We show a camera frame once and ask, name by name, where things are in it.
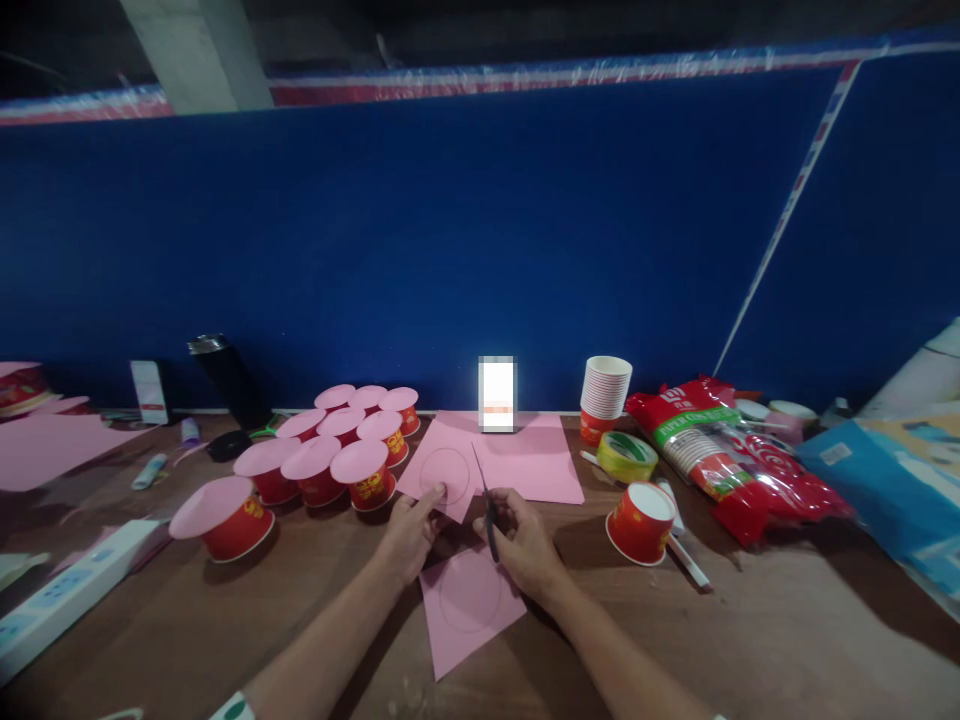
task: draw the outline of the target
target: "black thermos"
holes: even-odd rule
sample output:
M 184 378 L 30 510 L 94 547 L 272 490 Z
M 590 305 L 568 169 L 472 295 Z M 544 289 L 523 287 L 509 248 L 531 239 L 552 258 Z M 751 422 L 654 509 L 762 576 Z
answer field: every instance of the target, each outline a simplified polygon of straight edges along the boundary
M 230 414 L 244 430 L 263 427 L 273 417 L 240 353 L 220 333 L 200 335 L 187 343 L 190 354 L 213 381 Z

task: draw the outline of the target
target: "yellow tape roll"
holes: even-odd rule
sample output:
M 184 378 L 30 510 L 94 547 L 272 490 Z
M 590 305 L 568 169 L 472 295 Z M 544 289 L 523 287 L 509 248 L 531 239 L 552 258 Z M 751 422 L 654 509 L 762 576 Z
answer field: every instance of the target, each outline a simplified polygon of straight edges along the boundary
M 612 431 L 600 438 L 597 462 L 620 482 L 649 482 L 657 466 L 657 453 L 640 438 Z

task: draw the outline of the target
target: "white power strip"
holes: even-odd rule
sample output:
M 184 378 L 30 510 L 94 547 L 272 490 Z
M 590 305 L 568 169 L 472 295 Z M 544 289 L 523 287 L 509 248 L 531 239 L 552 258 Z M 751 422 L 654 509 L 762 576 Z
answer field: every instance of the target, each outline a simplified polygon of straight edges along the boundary
M 164 523 L 131 520 L 0 620 L 0 687 L 100 602 L 166 534 Z

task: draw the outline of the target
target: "red plastic bag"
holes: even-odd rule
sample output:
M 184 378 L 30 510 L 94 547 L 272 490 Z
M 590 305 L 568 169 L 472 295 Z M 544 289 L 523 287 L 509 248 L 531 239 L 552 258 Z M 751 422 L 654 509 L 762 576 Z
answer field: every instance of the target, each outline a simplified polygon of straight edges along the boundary
M 717 501 L 714 516 L 741 545 L 771 524 L 816 522 L 852 509 L 779 441 L 742 422 L 734 388 L 715 378 L 635 393 L 629 412 L 666 458 Z

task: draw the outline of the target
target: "hand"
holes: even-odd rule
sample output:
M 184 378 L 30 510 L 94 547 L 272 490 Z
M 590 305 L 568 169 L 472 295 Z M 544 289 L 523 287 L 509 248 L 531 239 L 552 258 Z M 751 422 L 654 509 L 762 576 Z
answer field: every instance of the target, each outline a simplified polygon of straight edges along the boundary
M 490 499 L 497 505 L 501 526 L 508 528 L 506 535 L 500 528 L 493 528 L 500 562 L 524 593 L 545 605 L 570 576 L 553 547 L 543 518 L 512 488 L 494 488 Z M 473 530 L 487 542 L 484 518 L 474 520 Z
M 450 521 L 443 515 L 430 517 L 430 511 L 446 492 L 446 486 L 440 483 L 416 504 L 412 497 L 404 495 L 393 506 L 387 532 L 374 558 L 383 564 L 388 573 L 394 574 L 403 586 L 417 579 L 437 535 Z

